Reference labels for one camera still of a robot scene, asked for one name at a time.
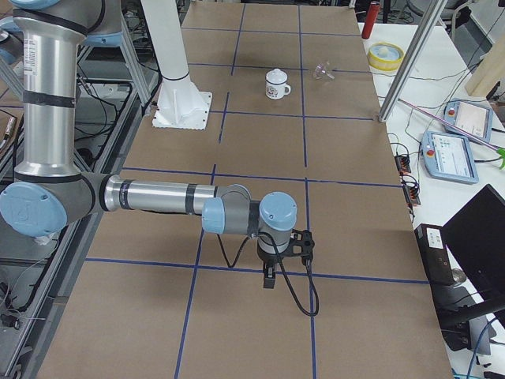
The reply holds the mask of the aluminium side rail frame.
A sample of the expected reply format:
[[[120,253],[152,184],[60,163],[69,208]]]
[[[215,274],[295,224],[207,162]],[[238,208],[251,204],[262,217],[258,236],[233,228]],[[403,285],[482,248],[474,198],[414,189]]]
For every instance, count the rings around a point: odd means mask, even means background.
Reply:
[[[108,129],[103,155],[95,171],[73,152],[80,171],[104,174],[106,166],[118,167],[122,153],[131,145],[142,117],[135,92],[122,104],[115,125]],[[1,241],[14,250],[1,259],[6,285],[1,291],[1,375],[32,378],[62,315],[49,299],[51,291],[69,291],[75,284],[103,211],[92,213],[51,235],[33,238],[15,231],[3,218]]]

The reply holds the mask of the white enamel mug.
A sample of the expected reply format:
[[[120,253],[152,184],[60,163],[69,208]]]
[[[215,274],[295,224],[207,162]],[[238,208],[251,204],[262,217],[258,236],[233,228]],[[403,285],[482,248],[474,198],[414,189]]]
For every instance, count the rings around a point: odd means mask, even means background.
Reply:
[[[267,98],[278,100],[291,93],[291,87],[287,84],[287,81],[274,83],[266,80],[265,94]]]

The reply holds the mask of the far blue teach pendant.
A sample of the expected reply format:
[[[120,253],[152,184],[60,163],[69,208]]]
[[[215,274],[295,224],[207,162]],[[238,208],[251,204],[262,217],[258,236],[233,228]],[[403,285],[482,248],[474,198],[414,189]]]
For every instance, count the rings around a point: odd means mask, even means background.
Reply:
[[[449,133],[458,133],[453,125],[473,136],[489,142],[492,131],[493,110],[476,102],[454,99],[444,109],[443,120],[452,124],[445,126]]]

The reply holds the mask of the black monitor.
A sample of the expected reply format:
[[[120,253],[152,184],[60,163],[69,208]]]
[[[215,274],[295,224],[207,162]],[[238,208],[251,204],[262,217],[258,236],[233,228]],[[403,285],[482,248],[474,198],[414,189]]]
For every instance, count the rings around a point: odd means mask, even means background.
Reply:
[[[442,237],[483,301],[439,314],[449,328],[486,314],[504,316],[504,198],[485,185],[442,228]]]

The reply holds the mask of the blue teach pendant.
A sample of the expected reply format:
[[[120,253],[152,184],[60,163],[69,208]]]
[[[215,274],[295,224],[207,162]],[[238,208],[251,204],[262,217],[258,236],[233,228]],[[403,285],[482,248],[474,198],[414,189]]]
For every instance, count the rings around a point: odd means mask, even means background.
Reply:
[[[453,125],[473,136],[489,142],[492,131],[493,110],[476,102],[454,99],[444,109],[443,120],[452,124],[445,126],[449,133],[458,133]]]
[[[465,184],[479,182],[467,137],[428,130],[421,139],[421,151],[431,177]]]

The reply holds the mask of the long grabber stick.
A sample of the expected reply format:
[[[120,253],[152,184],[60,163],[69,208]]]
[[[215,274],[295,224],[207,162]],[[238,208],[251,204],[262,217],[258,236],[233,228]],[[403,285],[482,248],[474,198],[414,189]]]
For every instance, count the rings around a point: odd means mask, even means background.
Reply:
[[[489,142],[479,138],[479,137],[476,137],[474,136],[473,134],[457,127],[456,125],[454,124],[451,124],[447,121],[445,121],[444,119],[434,115],[434,114],[430,114],[429,112],[421,109],[420,107],[417,107],[415,105],[413,105],[412,103],[409,103],[409,102],[406,102],[404,99],[399,99],[398,100],[400,103],[403,103],[409,107],[411,107],[412,109],[416,110],[416,111],[419,111],[420,113],[422,113],[423,115],[425,116],[428,116],[430,117],[431,119],[433,120],[436,120],[440,123],[442,123],[444,126],[446,126],[447,128],[450,128],[450,129],[453,129],[455,131],[457,131],[458,133],[468,137],[469,139],[471,139],[472,141],[475,141],[476,143],[478,144],[481,144],[483,146],[485,146],[486,148],[490,148],[492,151],[494,151],[497,155],[500,156],[500,159],[502,160],[502,163],[501,163],[501,166],[499,167],[500,170],[504,169],[504,166],[505,166],[505,152],[504,152],[504,149],[501,148],[501,147],[498,147],[498,146],[495,146],[493,144],[490,144]]]

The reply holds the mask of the white mug lid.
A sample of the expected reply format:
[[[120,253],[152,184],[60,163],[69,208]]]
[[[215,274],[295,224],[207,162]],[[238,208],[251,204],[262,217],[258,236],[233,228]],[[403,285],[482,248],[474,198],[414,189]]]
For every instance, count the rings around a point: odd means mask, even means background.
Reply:
[[[265,80],[271,84],[283,84],[287,82],[287,74],[281,69],[275,68],[265,75]]]

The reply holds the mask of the aluminium frame post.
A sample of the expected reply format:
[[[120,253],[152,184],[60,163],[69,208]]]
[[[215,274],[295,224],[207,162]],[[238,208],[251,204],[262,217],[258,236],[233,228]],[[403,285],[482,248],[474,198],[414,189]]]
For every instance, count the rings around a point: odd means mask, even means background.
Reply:
[[[424,16],[421,18],[421,23],[417,26],[405,57],[380,108],[378,114],[379,122],[386,122],[389,118],[446,4],[446,0],[431,1]]]

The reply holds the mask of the red cylinder tube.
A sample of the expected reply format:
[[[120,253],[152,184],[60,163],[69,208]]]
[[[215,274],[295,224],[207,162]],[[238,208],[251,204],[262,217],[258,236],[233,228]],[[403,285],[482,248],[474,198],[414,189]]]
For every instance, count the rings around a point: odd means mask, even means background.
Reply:
[[[374,24],[376,23],[379,11],[380,11],[380,2],[371,1],[368,10],[366,12],[365,23],[361,32],[362,39],[368,39],[372,34],[372,30]]]

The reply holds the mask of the yellow tape roll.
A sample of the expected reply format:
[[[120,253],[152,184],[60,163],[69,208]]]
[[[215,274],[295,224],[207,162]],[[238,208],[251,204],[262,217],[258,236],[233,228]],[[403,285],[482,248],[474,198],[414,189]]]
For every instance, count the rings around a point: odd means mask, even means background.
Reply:
[[[374,43],[368,49],[369,65],[381,71],[397,70],[404,58],[404,51],[401,47],[392,43]]]

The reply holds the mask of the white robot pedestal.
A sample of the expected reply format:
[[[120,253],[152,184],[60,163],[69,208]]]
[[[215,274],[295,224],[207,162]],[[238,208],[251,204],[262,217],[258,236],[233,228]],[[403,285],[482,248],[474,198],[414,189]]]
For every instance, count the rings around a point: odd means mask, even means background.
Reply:
[[[156,128],[206,128],[212,94],[192,82],[175,1],[141,3],[162,77],[152,125]]]

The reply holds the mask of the black computer box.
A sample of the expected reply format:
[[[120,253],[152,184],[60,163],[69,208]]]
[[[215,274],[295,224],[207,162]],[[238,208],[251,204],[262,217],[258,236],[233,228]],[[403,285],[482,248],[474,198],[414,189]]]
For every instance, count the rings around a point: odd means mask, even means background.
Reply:
[[[441,227],[421,223],[414,233],[429,283],[451,286],[454,279]]]

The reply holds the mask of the near blue teach pendant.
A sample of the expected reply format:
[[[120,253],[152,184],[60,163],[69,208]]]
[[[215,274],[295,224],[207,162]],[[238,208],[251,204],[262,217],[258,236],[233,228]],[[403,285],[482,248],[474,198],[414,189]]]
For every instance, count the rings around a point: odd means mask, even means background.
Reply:
[[[428,130],[421,139],[421,151],[431,177],[465,184],[479,182],[467,137]]]

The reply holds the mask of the orange connector block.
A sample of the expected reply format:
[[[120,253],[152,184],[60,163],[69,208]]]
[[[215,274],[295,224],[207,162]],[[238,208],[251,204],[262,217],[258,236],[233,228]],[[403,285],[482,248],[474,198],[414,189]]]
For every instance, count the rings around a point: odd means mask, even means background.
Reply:
[[[418,186],[403,186],[403,193],[409,206],[414,207],[421,204]]]
[[[400,174],[410,174],[410,156],[408,154],[395,155],[395,164]]]

